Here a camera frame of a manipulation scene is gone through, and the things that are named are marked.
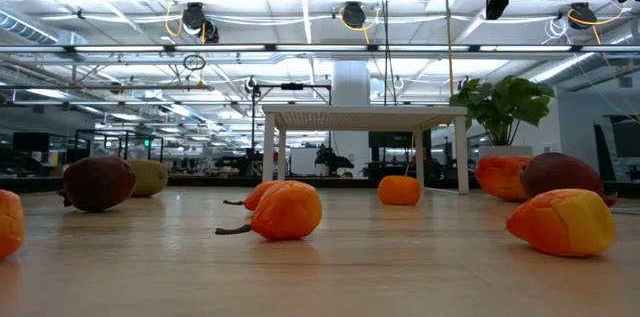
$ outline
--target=wooden floor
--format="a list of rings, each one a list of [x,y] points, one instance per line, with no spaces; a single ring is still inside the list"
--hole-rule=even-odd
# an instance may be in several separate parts
[[[246,189],[171,188],[115,210],[23,196],[28,241],[0,262],[1,316],[638,316],[640,217],[616,215],[600,258],[538,253],[504,230],[514,204],[425,192],[322,190],[304,241],[215,236],[248,214]],[[640,206],[624,201],[623,206]]]

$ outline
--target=ceiling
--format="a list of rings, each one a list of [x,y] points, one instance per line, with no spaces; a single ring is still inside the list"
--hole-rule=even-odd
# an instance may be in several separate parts
[[[193,44],[194,37],[186,33],[171,36],[165,26],[178,30],[180,11],[187,2],[202,2],[205,13],[216,24],[220,33],[220,43],[296,43],[296,44],[364,44],[365,35],[344,27],[339,16],[332,18],[347,1],[357,1],[367,15],[367,24],[373,23],[367,31],[371,43],[383,44],[386,39],[382,18],[375,18],[382,7],[381,0],[0,0],[0,11],[11,12],[28,21],[42,31],[56,34],[72,31],[90,45],[123,44]],[[601,20],[611,19],[611,23],[599,28],[603,36],[609,31],[628,23],[638,11],[638,3],[629,2],[620,6],[615,0],[511,0],[502,18],[485,21],[483,18],[485,0],[449,0],[451,9],[451,41],[454,44],[566,44],[568,40],[576,44],[593,44],[594,34],[590,29],[577,31],[558,28],[561,22],[553,22],[558,12],[566,13],[573,2],[588,2]],[[447,20],[446,0],[389,0],[388,39],[391,44],[446,44]],[[14,33],[0,30],[0,41],[4,44],[28,44],[29,41]],[[23,61],[35,72],[44,71],[58,76],[62,81],[71,81],[71,62],[51,63],[46,60],[55,56],[16,54],[11,58]],[[101,55],[113,59],[118,56]],[[333,61],[340,56],[320,55],[266,55],[264,53],[242,54],[242,63],[235,60],[233,53],[209,54],[208,65],[196,72],[191,82],[200,79],[215,91],[167,90],[162,98],[168,101],[231,101],[244,96],[244,83],[249,76],[262,83],[305,82],[330,84]],[[398,93],[401,101],[446,101],[449,97],[449,63],[446,54],[440,59],[416,58],[416,56],[392,56],[394,74],[403,81]],[[384,65],[382,58],[359,56],[366,60],[373,78],[383,78],[384,71],[376,67]],[[546,61],[544,58],[520,58],[513,60],[507,56],[500,58],[466,58],[453,61],[454,79],[469,77],[497,80],[508,74],[527,71]],[[77,76],[84,76],[86,84],[97,85],[119,81],[123,84],[149,85],[150,90],[164,85],[175,84],[176,74],[169,63],[153,65],[123,65],[118,63],[80,63],[76,67]],[[5,74],[6,84],[15,84],[18,78],[28,76],[18,73]],[[85,91],[91,98],[104,100],[134,100],[132,94],[115,96],[108,91]],[[25,98],[41,98],[25,94]],[[274,90],[265,101],[316,101],[311,90],[290,92]],[[236,119],[246,122],[249,107],[231,108],[212,106],[190,106],[189,110],[209,121]]]

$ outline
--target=table top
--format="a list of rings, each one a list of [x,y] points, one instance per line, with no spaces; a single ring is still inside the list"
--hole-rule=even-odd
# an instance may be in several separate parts
[[[276,126],[288,130],[413,131],[430,129],[466,116],[464,107],[424,106],[299,106],[266,105]]]

